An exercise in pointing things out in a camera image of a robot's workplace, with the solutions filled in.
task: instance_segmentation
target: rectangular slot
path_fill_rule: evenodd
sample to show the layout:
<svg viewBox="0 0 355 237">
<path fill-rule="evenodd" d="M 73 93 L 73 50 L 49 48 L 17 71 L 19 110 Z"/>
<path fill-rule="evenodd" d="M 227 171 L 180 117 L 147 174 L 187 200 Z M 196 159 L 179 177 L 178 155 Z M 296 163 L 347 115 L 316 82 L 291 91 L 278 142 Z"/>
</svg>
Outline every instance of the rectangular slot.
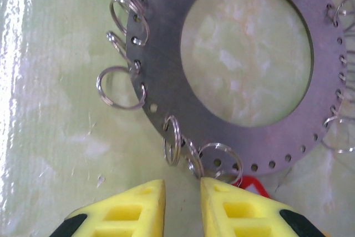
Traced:
<svg viewBox="0 0 355 237">
<path fill-rule="evenodd" d="M 234 233 L 236 237 L 273 237 L 269 227 L 237 228 Z"/>
<path fill-rule="evenodd" d="M 224 210 L 228 218 L 257 218 L 256 210 L 252 204 L 247 202 L 224 203 Z"/>
<path fill-rule="evenodd" d="M 120 205 L 110 209 L 104 220 L 131 221 L 138 220 L 142 207 L 140 205 Z"/>
<path fill-rule="evenodd" d="M 96 230 L 92 237 L 132 237 L 132 230 L 124 229 L 100 229 Z"/>
</svg>

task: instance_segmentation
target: red object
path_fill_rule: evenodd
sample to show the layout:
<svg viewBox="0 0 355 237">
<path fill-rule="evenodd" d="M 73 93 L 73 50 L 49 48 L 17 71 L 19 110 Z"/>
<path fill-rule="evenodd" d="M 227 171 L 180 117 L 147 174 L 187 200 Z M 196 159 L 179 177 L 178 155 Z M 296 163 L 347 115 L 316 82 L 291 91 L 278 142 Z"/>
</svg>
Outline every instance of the red object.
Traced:
<svg viewBox="0 0 355 237">
<path fill-rule="evenodd" d="M 234 186 L 238 186 L 241 189 L 250 191 L 251 193 L 262 195 L 267 198 L 271 198 L 264 186 L 260 183 L 258 179 L 253 176 L 243 176 L 242 181 L 237 181 Z"/>
</svg>

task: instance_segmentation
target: large center hole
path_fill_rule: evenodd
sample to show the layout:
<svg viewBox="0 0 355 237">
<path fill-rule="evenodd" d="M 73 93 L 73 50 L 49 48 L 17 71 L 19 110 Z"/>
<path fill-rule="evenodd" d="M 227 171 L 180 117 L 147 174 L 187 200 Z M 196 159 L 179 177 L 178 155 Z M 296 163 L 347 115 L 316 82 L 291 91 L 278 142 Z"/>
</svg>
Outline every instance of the large center hole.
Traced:
<svg viewBox="0 0 355 237">
<path fill-rule="evenodd" d="M 246 127 L 289 115 L 312 69 L 307 31 L 287 0 L 197 0 L 185 21 L 181 56 L 207 109 Z"/>
</svg>

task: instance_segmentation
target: metal ring plate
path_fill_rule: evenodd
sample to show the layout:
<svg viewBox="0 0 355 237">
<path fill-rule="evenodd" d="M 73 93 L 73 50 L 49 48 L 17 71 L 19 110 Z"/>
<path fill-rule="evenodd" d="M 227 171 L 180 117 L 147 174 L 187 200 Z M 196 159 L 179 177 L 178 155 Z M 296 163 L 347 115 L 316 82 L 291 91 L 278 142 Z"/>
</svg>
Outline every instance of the metal ring plate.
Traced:
<svg viewBox="0 0 355 237">
<path fill-rule="evenodd" d="M 170 143 L 174 143 L 174 138 L 167 137 L 161 127 L 167 114 L 177 118 L 182 134 L 196 147 L 207 143 L 231 147 L 240 156 L 245 174 L 268 174 L 289 167 L 319 144 L 328 131 L 323 123 L 332 116 L 330 107 L 334 105 L 339 110 L 341 104 L 336 91 L 345 86 L 339 73 L 346 74 L 346 66 L 339 57 L 346 57 L 346 46 L 342 25 L 335 27 L 326 16 L 327 5 L 333 4 L 332 0 L 288 0 L 303 20 L 310 40 L 313 69 L 309 88 L 298 107 L 285 119 L 253 128 L 234 125 L 213 115 L 197 99 L 185 77 L 180 41 L 185 18 L 195 1 L 145 1 L 150 36 L 144 47 L 131 43 L 133 37 L 143 37 L 144 30 L 134 22 L 134 14 L 129 15 L 127 55 L 142 63 L 141 75 L 132 83 L 137 95 L 141 95 L 141 83 L 148 87 L 144 111 Z M 149 112 L 153 103 L 159 107 L 156 113 Z M 209 153 L 203 156 L 202 163 L 208 165 L 214 159 L 215 154 Z M 230 168 L 235 163 L 228 156 L 221 160 L 226 160 Z"/>
</svg>

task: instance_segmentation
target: circular metal disc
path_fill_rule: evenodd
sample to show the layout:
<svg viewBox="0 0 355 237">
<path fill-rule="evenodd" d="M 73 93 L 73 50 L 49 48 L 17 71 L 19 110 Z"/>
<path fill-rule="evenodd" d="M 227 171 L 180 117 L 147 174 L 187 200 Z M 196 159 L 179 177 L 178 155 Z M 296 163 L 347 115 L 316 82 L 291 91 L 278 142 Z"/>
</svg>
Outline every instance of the circular metal disc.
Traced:
<svg viewBox="0 0 355 237">
<path fill-rule="evenodd" d="M 162 128 L 167 115 L 177 118 L 182 134 L 196 147 L 208 143 L 231 147 L 240 156 L 245 174 L 268 174 L 289 167 L 322 140 L 327 133 L 323 123 L 332 116 L 331 106 L 338 110 L 341 104 L 336 90 L 345 86 L 339 73 L 346 74 L 346 67 L 339 57 L 346 56 L 346 46 L 342 26 L 335 27 L 327 17 L 327 5 L 332 1 L 288 0 L 303 20 L 310 40 L 313 69 L 309 88 L 298 107 L 285 119 L 252 128 L 234 125 L 212 114 L 198 100 L 185 77 L 180 41 L 185 18 L 195 1 L 146 0 L 145 17 L 150 34 L 144 47 L 131 42 L 133 37 L 143 38 L 145 31 L 130 13 L 127 56 L 142 63 L 142 71 L 132 83 L 138 97 L 141 83 L 147 87 L 143 108 L 148 118 L 170 143 L 174 144 L 173 135 Z M 150 111 L 151 104 L 158 105 L 155 112 Z M 235 163 L 227 154 L 211 149 L 203 154 L 204 167 L 213 168 L 216 158 L 222 161 L 226 171 Z"/>
</svg>

